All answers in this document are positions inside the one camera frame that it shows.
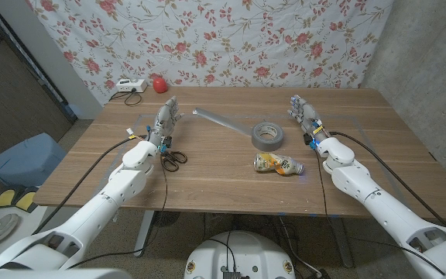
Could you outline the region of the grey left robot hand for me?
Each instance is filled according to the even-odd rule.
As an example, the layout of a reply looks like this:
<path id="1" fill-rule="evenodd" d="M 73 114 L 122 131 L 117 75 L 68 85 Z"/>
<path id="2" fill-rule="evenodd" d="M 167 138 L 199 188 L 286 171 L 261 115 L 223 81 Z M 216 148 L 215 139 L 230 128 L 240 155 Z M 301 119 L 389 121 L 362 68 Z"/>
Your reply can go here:
<path id="1" fill-rule="evenodd" d="M 178 113 L 177 97 L 173 96 L 162 105 L 156 114 L 153 126 L 149 131 L 148 141 L 160 146 L 164 138 L 171 136 L 177 122 L 184 116 Z"/>

